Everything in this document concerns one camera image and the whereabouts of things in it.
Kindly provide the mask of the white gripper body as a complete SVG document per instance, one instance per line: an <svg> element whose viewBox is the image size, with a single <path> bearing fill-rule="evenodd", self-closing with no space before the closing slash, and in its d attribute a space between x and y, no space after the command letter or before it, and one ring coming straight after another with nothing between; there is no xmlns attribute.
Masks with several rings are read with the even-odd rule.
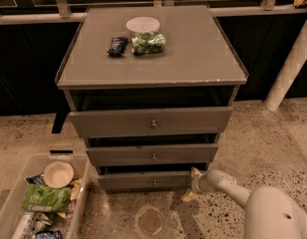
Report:
<svg viewBox="0 0 307 239"><path fill-rule="evenodd" d="M205 174L197 174L191 181L191 190L196 194L204 194L209 191L209 185Z"/></svg>

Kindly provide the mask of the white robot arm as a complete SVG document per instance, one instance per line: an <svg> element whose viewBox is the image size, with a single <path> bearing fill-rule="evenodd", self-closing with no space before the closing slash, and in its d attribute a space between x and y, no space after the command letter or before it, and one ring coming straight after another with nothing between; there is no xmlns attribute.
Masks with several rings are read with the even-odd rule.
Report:
<svg viewBox="0 0 307 239"><path fill-rule="evenodd" d="M307 213L284 191L272 186L249 190L221 170L192 167L190 188L182 197L222 192L244 210L244 239L307 239Z"/></svg>

